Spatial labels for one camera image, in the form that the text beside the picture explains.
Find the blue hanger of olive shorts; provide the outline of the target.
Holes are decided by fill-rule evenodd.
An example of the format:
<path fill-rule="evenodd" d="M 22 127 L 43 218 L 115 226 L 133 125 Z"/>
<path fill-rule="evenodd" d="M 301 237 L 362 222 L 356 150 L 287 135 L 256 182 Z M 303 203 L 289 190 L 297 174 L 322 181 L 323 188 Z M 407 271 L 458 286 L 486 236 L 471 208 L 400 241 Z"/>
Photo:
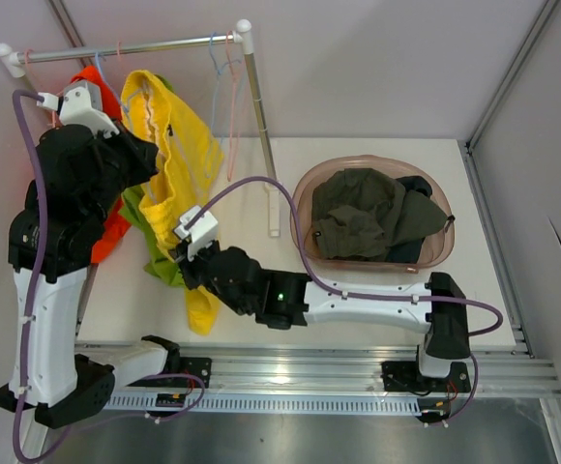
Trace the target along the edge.
<path fill-rule="evenodd" d="M 225 40 L 228 40 L 228 36 L 229 36 L 229 33 L 226 33 L 225 38 L 221 41 L 221 44 L 223 45 L 223 48 L 225 46 Z M 214 77 L 214 87 L 213 87 L 213 93 L 212 93 L 209 128 L 210 128 L 211 135 L 218 141 L 219 144 L 221 144 L 225 140 L 228 141 L 230 100 L 231 100 L 231 78 L 230 78 L 229 69 L 228 69 L 228 66 L 227 66 L 227 63 L 226 63 L 225 51 L 224 51 L 224 60 L 223 61 L 220 61 L 218 59 L 217 54 L 214 51 L 215 39 L 218 38 L 218 37 L 219 37 L 219 35 L 216 32 L 213 32 L 210 35 L 209 42 L 208 42 L 208 54 L 209 54 L 209 57 L 211 59 L 212 66 L 213 66 L 213 71 L 214 71 L 214 75 L 215 75 L 215 77 Z M 241 61 L 240 71 L 241 71 L 242 77 L 241 77 L 241 80 L 240 80 L 240 87 L 239 87 L 239 91 L 238 91 L 238 96 L 239 96 L 240 92 L 241 92 L 241 86 L 242 86 L 243 76 L 244 76 L 244 72 L 245 72 L 245 65 L 243 64 L 243 59 L 242 58 L 239 58 L 237 55 L 233 54 L 233 45 L 231 43 L 229 43 L 229 44 L 230 44 L 230 50 L 231 50 L 232 57 L 234 59 L 240 59 L 240 61 Z M 230 100 L 229 100 L 229 103 L 228 103 L 228 116 L 227 116 L 228 122 L 227 122 L 226 132 L 220 133 L 220 132 L 218 132 L 218 128 L 220 127 L 219 97 L 220 97 L 220 93 L 221 93 L 221 85 L 225 80 L 228 80 L 228 82 L 230 83 L 230 95 L 229 95 Z M 239 148 L 241 133 L 240 133 L 240 129 L 239 129 L 238 116 L 237 116 L 237 128 L 238 128 L 238 136 L 239 136 L 239 140 L 238 140 L 238 148 Z"/>

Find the lime green shorts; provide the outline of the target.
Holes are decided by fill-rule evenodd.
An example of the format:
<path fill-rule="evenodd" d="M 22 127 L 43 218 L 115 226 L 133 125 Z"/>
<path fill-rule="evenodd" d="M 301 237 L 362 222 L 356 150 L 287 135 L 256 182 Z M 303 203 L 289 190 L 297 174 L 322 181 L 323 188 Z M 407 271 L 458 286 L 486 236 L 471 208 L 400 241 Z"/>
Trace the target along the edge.
<path fill-rule="evenodd" d="M 179 124 L 172 117 L 181 104 L 156 75 L 144 70 L 128 75 L 121 103 L 126 129 L 152 143 L 158 152 L 154 157 L 157 173 L 122 193 L 120 215 L 143 234 L 149 253 L 144 270 L 169 286 L 181 286 L 183 278 L 170 256 L 178 245 L 173 228 L 192 200 L 190 175 L 174 146 Z"/>

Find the yellow shorts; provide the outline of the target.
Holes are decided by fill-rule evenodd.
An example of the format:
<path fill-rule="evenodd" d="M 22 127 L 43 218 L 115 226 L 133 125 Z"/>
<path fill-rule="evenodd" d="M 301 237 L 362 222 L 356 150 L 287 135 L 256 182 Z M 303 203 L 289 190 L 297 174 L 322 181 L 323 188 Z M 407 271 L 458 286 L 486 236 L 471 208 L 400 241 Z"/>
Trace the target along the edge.
<path fill-rule="evenodd" d="M 157 77 L 169 89 L 158 75 Z M 204 205 L 208 202 L 211 187 L 216 181 L 223 163 L 223 151 L 221 145 L 211 135 L 208 126 L 184 101 L 176 94 L 175 96 L 181 107 L 175 111 L 175 115 L 172 117 L 172 121 L 179 124 L 176 129 L 179 134 L 175 137 L 174 146 L 179 149 L 180 161 L 190 175 L 192 200 L 189 210 L 195 205 Z M 218 298 L 201 287 L 187 289 L 184 280 L 181 286 L 169 287 L 184 290 L 189 329 L 195 334 L 209 334 L 220 308 Z"/>

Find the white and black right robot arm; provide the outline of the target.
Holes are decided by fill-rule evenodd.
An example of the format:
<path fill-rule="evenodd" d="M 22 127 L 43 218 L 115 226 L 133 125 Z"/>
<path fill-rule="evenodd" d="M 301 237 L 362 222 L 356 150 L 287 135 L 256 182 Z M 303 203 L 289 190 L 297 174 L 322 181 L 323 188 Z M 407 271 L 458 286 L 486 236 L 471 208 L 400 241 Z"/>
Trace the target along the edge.
<path fill-rule="evenodd" d="M 446 273 L 433 272 L 425 283 L 361 287 L 264 269 L 242 249 L 221 249 L 218 242 L 197 253 L 180 244 L 169 254 L 188 288 L 204 288 L 236 314 L 272 330 L 351 322 L 421 334 L 412 376 L 424 390 L 436 389 L 471 355 L 465 298 Z"/>

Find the orange shorts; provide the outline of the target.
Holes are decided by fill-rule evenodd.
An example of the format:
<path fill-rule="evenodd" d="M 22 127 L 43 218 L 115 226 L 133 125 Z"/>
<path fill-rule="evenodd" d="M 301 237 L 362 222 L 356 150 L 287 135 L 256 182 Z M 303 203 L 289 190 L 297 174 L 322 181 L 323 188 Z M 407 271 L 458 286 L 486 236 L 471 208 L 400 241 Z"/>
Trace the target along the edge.
<path fill-rule="evenodd" d="M 99 70 L 94 66 L 87 66 L 81 72 L 72 77 L 71 83 L 87 80 L 98 85 L 101 91 L 103 112 L 111 120 L 122 121 L 122 110 L 118 100 L 112 94 L 107 84 L 103 81 Z M 114 203 L 106 221 L 103 224 L 102 237 L 94 244 L 91 254 L 91 263 L 99 265 L 120 244 L 122 238 L 130 229 L 131 224 L 120 215 L 123 206 L 121 196 Z"/>

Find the pink hanger of navy shorts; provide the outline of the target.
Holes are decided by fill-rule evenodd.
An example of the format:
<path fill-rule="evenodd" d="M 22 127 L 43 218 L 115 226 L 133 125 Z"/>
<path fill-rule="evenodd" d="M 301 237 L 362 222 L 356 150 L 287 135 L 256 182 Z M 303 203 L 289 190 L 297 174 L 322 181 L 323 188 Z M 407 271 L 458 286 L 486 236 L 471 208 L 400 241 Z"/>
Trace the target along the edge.
<path fill-rule="evenodd" d="M 227 159 L 227 170 L 226 170 L 226 180 L 228 182 L 232 181 L 235 160 L 237 158 L 238 152 L 238 128 L 237 128 L 237 100 L 238 91 L 240 87 L 241 80 L 241 61 L 240 59 L 234 59 L 231 54 L 230 44 L 228 40 L 225 40 L 225 58 L 229 69 L 229 74 L 231 78 L 231 100 L 230 100 L 230 116 L 229 116 L 229 130 L 228 130 L 228 159 Z"/>

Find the olive green shorts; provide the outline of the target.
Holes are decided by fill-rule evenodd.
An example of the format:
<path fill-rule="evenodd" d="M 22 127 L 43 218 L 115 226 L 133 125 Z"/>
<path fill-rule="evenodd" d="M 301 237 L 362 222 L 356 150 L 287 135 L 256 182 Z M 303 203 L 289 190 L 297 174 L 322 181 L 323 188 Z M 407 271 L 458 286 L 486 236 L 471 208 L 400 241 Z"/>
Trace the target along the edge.
<path fill-rule="evenodd" d="M 426 240 L 454 220 L 431 197 L 373 168 L 338 171 L 312 193 L 310 231 L 328 260 L 390 263 L 392 246 Z"/>

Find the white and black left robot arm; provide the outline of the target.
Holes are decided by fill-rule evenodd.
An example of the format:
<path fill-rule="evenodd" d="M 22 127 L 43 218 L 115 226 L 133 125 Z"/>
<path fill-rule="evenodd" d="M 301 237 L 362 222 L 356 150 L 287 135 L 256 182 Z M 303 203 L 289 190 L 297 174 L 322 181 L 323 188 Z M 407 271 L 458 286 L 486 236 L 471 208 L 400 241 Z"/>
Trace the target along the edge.
<path fill-rule="evenodd" d="M 34 178 L 8 250 L 18 351 L 0 407 L 32 410 L 37 423 L 59 429 L 97 415 L 115 390 L 135 383 L 176 382 L 204 394 L 208 376 L 186 371 L 179 346 L 161 337 L 97 358 L 74 349 L 93 246 L 122 192 L 155 175 L 157 146 L 122 126 L 102 132 L 79 124 L 48 130 L 26 146 Z"/>

